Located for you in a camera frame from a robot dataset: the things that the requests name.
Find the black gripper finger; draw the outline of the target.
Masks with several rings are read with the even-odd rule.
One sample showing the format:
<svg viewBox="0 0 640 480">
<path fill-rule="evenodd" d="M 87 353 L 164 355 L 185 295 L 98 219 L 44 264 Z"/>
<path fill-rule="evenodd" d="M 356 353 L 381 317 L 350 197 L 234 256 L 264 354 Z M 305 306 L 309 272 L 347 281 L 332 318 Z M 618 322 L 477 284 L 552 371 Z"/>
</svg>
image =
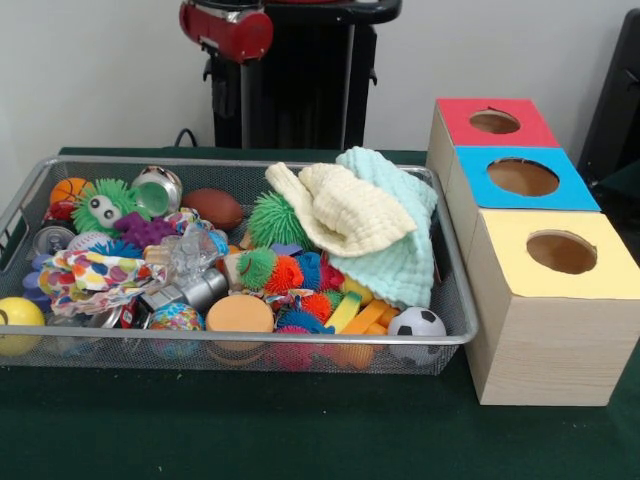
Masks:
<svg viewBox="0 0 640 480">
<path fill-rule="evenodd" d="M 224 65 L 218 55 L 210 56 L 212 108 L 215 114 L 224 111 Z"/>
<path fill-rule="evenodd" d="M 232 61 L 224 62 L 224 92 L 222 94 L 222 116 L 235 116 L 238 102 L 238 64 Z"/>
</svg>

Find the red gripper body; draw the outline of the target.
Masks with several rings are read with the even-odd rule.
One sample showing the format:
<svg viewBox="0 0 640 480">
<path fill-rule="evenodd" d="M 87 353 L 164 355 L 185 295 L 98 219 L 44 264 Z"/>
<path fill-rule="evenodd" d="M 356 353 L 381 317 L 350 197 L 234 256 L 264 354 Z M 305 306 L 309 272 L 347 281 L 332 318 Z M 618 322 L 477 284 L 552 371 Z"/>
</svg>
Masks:
<svg viewBox="0 0 640 480">
<path fill-rule="evenodd" d="M 179 23 L 191 41 L 235 63 L 261 59 L 274 35 L 263 1 L 183 1 Z"/>
</svg>

